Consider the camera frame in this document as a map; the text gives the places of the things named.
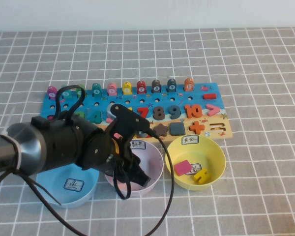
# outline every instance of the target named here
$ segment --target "white label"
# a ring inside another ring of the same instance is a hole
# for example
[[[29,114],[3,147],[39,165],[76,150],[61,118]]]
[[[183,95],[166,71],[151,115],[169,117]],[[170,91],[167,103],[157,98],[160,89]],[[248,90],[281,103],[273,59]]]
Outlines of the white label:
[[[189,171],[185,175],[188,175],[188,176],[195,175],[197,172],[202,170],[202,166],[199,163],[191,164],[191,168],[192,168],[191,171]]]
[[[199,143],[199,136],[198,135],[187,135],[181,138],[181,144],[198,144]]]
[[[84,185],[84,181],[82,180],[68,178],[64,184],[64,188],[67,190],[80,192],[83,188],[83,185]]]
[[[146,143],[144,141],[132,140],[130,144],[131,149],[146,149]]]

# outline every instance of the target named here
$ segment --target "pink peg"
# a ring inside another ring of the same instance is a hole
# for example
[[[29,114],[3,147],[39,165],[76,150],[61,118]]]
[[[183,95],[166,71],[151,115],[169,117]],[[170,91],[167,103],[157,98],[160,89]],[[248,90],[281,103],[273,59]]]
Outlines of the pink peg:
[[[57,89],[54,86],[49,86],[47,89],[47,94],[49,96],[49,99],[54,100],[57,94]]]
[[[109,83],[107,86],[108,96],[117,96],[117,86],[115,83]]]

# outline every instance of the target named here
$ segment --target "brown star shape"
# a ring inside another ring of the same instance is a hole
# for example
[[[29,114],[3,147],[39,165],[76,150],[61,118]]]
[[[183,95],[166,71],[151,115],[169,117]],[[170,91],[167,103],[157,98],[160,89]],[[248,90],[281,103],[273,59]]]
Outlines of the brown star shape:
[[[157,136],[161,137],[167,136],[167,131],[168,131],[168,127],[163,125],[163,124],[159,124],[158,126],[153,128],[154,132],[156,133]]]

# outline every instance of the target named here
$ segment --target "white wall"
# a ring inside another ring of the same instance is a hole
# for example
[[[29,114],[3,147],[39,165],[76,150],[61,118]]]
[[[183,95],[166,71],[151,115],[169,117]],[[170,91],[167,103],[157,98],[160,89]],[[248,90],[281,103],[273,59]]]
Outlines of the white wall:
[[[295,0],[0,0],[0,31],[295,26]]]

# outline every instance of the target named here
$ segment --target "number puzzle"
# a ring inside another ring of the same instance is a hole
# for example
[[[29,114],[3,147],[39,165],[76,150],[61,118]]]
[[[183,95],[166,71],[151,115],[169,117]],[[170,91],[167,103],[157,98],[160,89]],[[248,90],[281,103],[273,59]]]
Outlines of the number puzzle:
[[[56,93],[55,87],[48,87],[41,112],[45,118],[52,118],[55,113]],[[136,87],[124,82],[122,88],[117,88],[115,83],[101,88],[100,84],[95,83],[92,89],[86,90],[86,94],[83,106],[76,113],[103,129],[115,118],[110,107],[119,103],[149,120],[151,128],[164,141],[191,134],[210,139],[233,136],[216,83],[195,84],[192,78],[187,78],[181,85],[177,85],[175,79],[168,80],[166,85],[154,80],[151,86],[139,81]],[[80,90],[63,92],[61,110],[68,110],[80,96]],[[144,133],[136,138],[157,142]]]

